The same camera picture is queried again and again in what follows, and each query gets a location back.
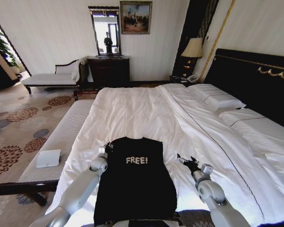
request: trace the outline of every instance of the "lampshade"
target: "lampshade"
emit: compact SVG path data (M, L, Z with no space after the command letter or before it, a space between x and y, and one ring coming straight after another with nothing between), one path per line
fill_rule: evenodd
M181 56L188 58L202 57L202 38L191 38Z

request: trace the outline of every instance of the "carpet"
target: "carpet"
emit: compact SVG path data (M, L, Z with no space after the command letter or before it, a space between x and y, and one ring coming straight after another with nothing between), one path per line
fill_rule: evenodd
M74 103L77 88L33 87L20 83L0 91L0 183L16 182ZM94 99L95 95L79 96ZM0 196L0 226L29 226L44 215L53 192L40 207L24 195Z

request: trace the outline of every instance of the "chaise lounge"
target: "chaise lounge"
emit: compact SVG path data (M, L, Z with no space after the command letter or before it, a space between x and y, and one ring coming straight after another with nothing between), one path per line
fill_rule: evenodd
M56 65L54 74L36 74L21 83L31 94L30 87L80 87L87 81L88 75L87 58L81 58L65 65Z

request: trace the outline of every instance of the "pillow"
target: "pillow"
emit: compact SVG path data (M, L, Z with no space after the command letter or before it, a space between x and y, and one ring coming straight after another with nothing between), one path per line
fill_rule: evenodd
M205 102L213 112L218 109L236 109L246 106L240 100L211 84L196 84L189 86L188 89Z
M55 74L72 74L75 67L78 65L76 62L78 60L72 62L71 64L67 65L56 65L56 72Z
M284 183L284 127L250 109L219 116L250 144L254 156L264 154Z
M81 58L78 61L76 61L74 63L74 70L71 73L71 79L76 81L76 83L78 82L78 80L80 79L80 64L86 64L87 63L87 57Z

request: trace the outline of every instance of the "wall mirror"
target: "wall mirror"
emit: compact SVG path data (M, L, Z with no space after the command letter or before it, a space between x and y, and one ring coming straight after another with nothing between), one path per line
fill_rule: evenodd
M98 55L121 55L119 7L89 6Z

